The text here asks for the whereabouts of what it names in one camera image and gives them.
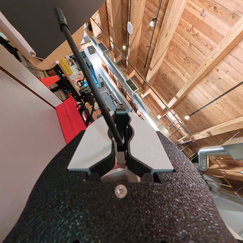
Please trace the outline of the red plastic bin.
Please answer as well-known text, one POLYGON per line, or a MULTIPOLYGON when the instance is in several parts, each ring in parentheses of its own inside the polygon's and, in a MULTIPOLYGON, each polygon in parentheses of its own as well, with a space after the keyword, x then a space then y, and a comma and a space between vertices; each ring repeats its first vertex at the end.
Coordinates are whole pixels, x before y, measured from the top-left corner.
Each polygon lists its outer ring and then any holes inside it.
POLYGON ((66 144, 87 129, 77 105, 74 98, 69 97, 55 108, 66 144))

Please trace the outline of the thin silver ventilation duct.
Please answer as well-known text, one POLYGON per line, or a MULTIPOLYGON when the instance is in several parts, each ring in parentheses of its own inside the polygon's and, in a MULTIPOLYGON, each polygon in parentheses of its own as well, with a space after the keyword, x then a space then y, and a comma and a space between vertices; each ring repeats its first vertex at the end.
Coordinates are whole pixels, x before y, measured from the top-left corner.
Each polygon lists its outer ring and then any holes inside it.
POLYGON ((118 89, 118 87, 116 86, 116 84, 111 79, 111 77, 109 76, 109 74, 106 72, 106 70, 103 68, 102 65, 99 65, 99 71, 100 71, 100 76, 105 83, 105 86, 108 88, 109 92, 116 100, 117 104, 123 104, 127 112, 132 112, 133 111, 132 106, 129 104, 125 96, 118 89))

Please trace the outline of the white board stand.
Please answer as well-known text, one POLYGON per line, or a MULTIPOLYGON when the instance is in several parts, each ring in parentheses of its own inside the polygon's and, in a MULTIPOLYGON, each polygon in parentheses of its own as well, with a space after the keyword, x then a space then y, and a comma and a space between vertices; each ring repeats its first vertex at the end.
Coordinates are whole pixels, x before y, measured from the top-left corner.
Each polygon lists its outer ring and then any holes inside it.
POLYGON ((0 27, 2 32, 13 41, 24 54, 30 57, 36 57, 36 53, 23 36, 11 25, 7 18, 0 12, 0 27))

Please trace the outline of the large silver ventilation duct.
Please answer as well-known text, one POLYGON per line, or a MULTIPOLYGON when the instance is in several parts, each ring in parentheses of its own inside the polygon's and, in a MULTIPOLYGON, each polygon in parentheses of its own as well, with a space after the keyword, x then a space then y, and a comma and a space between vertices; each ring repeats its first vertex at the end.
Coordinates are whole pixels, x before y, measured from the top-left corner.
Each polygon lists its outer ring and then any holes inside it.
POLYGON ((139 88, 132 79, 128 79, 118 65, 109 56, 109 51, 103 42, 99 42, 95 36, 91 37, 91 42, 96 52, 100 55, 101 59, 105 62, 113 75, 118 79, 120 84, 125 89, 126 93, 130 96, 135 106, 140 111, 143 119, 147 121, 156 131, 160 131, 163 126, 156 118, 152 110, 147 106, 144 99, 139 93, 139 88))

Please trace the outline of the dark board with cardboard backing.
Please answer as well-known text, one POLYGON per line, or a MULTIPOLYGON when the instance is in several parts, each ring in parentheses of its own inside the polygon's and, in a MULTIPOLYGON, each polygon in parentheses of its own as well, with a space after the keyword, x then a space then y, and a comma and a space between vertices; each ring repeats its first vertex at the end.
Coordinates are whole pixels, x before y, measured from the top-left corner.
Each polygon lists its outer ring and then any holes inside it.
POLYGON ((84 24, 87 19, 105 3, 105 1, 0 1, 1 13, 33 48, 36 57, 30 57, 10 40, 10 42, 35 67, 48 70, 71 53, 71 48, 60 29, 54 7, 62 10, 69 31, 76 45, 84 36, 84 24))

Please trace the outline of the orange traffic cone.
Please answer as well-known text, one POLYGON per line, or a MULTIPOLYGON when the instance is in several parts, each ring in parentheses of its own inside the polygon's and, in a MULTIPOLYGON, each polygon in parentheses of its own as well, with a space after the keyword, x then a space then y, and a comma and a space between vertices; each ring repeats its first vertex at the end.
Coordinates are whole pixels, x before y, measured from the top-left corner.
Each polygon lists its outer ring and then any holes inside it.
POLYGON ((56 83, 57 81, 59 81, 59 77, 58 76, 51 76, 51 77, 39 77, 40 81, 47 87, 49 88, 51 85, 53 85, 54 83, 56 83))

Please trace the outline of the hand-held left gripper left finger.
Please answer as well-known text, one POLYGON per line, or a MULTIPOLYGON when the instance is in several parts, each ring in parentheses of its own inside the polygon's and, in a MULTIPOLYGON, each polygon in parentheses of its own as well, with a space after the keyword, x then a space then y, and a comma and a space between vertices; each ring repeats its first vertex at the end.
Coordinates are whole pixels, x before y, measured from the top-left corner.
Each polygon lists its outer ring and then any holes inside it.
POLYGON ((97 173, 102 177, 113 169, 115 157, 113 137, 101 117, 85 130, 67 170, 97 173))

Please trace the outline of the silver duct elbow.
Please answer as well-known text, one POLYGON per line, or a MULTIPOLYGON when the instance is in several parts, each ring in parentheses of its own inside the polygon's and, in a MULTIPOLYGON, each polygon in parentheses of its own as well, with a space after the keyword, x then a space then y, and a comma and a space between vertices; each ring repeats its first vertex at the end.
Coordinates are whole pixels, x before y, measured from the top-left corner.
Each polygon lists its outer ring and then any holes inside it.
POLYGON ((203 147, 198 151, 199 171, 206 171, 209 167, 208 156, 228 155, 234 160, 243 160, 243 137, 231 138, 222 145, 203 147))

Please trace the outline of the yellow box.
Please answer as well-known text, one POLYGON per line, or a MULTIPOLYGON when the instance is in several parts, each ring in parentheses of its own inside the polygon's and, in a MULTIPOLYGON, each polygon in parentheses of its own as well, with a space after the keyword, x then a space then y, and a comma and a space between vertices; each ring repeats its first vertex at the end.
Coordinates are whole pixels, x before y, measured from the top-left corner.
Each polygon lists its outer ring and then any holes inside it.
POLYGON ((68 62, 66 61, 65 58, 63 58, 62 60, 60 60, 59 62, 60 66, 62 67, 62 69, 65 71, 65 73, 67 75, 72 75, 74 74, 71 67, 69 66, 68 62))

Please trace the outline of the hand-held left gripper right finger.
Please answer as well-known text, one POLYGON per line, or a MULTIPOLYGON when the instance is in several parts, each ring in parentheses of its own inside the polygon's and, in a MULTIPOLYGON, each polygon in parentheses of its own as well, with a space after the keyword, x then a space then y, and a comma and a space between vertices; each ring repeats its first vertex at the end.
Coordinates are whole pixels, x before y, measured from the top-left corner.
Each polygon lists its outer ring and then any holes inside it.
POLYGON ((126 166, 140 178, 174 170, 156 130, 131 112, 127 113, 126 166))

